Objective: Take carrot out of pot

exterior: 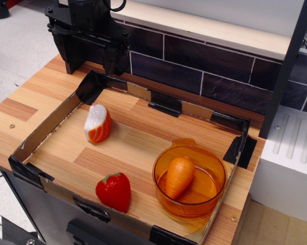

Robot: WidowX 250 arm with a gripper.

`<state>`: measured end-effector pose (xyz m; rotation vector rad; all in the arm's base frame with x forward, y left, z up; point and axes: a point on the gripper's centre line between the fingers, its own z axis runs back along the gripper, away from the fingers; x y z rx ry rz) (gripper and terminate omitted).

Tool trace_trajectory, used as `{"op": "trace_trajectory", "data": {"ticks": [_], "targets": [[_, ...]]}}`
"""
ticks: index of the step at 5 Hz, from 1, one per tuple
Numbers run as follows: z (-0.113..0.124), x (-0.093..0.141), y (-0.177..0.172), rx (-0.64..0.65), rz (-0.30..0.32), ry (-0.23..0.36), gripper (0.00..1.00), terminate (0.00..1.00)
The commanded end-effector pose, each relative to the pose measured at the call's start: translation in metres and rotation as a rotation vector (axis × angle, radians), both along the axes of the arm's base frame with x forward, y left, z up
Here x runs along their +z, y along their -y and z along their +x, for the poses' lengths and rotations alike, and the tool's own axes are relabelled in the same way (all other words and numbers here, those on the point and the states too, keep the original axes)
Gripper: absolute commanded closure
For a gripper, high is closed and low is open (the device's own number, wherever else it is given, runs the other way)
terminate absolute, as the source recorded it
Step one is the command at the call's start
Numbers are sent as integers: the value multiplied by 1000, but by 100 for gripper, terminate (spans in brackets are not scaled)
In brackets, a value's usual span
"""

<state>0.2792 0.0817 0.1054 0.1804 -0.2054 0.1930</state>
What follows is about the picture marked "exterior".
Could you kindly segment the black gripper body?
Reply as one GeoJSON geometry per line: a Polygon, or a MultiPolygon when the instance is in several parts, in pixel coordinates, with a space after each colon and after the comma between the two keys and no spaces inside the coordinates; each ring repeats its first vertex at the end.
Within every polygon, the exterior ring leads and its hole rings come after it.
{"type": "Polygon", "coordinates": [[[130,32],[112,18],[111,12],[119,12],[125,6],[126,1],[117,8],[111,7],[111,1],[68,1],[67,8],[47,8],[44,14],[49,18],[50,32],[53,27],[74,31],[76,44],[91,44],[104,50],[114,46],[120,57],[130,51],[130,32]]]}

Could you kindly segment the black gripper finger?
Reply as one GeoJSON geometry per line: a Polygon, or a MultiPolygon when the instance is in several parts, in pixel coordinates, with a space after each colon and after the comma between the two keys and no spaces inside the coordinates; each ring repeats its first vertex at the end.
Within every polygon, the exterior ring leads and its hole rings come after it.
{"type": "Polygon", "coordinates": [[[74,62],[77,57],[75,32],[62,27],[53,27],[52,35],[62,59],[68,64],[74,62]]]}
{"type": "Polygon", "coordinates": [[[111,76],[115,71],[115,66],[118,62],[118,50],[114,46],[108,46],[104,50],[103,66],[105,75],[111,76]]]}

